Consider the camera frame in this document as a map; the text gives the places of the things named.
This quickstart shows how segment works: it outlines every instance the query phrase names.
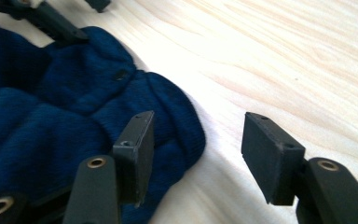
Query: tabletop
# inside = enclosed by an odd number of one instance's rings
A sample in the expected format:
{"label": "tabletop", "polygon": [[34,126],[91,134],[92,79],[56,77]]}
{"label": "tabletop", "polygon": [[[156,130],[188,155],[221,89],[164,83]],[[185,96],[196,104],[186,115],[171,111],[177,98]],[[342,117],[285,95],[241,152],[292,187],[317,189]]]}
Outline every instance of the tabletop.
{"label": "tabletop", "polygon": [[[294,206],[266,204],[241,156],[244,114],[273,119],[306,149],[358,180],[358,0],[50,0],[77,27],[118,38],[140,69],[181,88],[207,138],[200,160],[150,223],[296,223]],[[27,21],[0,26],[37,46]]]}

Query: wooden table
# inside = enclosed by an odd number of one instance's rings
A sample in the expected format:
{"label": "wooden table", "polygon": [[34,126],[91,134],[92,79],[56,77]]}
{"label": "wooden table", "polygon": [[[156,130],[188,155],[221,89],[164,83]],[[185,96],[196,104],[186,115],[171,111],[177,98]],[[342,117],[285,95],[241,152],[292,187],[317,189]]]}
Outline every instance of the wooden table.
{"label": "wooden table", "polygon": [[[113,0],[103,14],[82,0],[49,2],[117,37],[200,115],[205,153],[151,223],[296,223],[294,206],[265,203],[241,157],[247,111],[275,120],[307,159],[339,161],[358,179],[358,0]],[[7,15],[0,26],[51,41]]]}

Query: light wood surface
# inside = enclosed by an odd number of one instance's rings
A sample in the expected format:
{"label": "light wood surface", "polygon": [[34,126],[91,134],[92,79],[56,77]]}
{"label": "light wood surface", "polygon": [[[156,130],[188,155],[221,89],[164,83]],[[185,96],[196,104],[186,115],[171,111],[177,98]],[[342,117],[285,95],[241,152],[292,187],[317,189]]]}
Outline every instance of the light wood surface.
{"label": "light wood surface", "polygon": [[[200,161],[151,223],[296,223],[295,207],[267,205],[241,157],[244,113],[273,119],[306,158],[346,165],[358,179],[358,0],[50,0],[78,27],[100,26],[140,68],[178,85],[207,136]],[[38,46],[26,21],[0,26]]]}

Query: garment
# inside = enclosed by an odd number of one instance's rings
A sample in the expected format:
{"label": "garment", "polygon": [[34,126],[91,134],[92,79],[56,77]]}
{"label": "garment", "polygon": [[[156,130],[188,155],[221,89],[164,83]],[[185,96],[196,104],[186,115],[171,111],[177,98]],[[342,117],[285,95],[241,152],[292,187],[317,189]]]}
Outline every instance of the garment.
{"label": "garment", "polygon": [[38,48],[0,28],[0,192],[33,202],[72,184],[81,161],[108,153],[132,116],[154,110],[145,203],[122,207],[123,223],[146,223],[202,154],[204,132],[178,87],[138,70],[103,29],[83,31],[85,44]]}

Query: folded cloth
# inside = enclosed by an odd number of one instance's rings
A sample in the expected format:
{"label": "folded cloth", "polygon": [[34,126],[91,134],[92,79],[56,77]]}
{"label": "folded cloth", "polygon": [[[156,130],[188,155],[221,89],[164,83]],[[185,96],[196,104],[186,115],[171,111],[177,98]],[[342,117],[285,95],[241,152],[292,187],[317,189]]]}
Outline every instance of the folded cloth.
{"label": "folded cloth", "polygon": [[154,110],[145,203],[122,207],[123,223],[146,223],[200,157],[204,133],[178,87],[137,70],[103,29],[83,31],[88,43],[38,48],[0,29],[0,192],[21,192],[34,202],[71,185],[81,161],[108,153],[132,116]]}

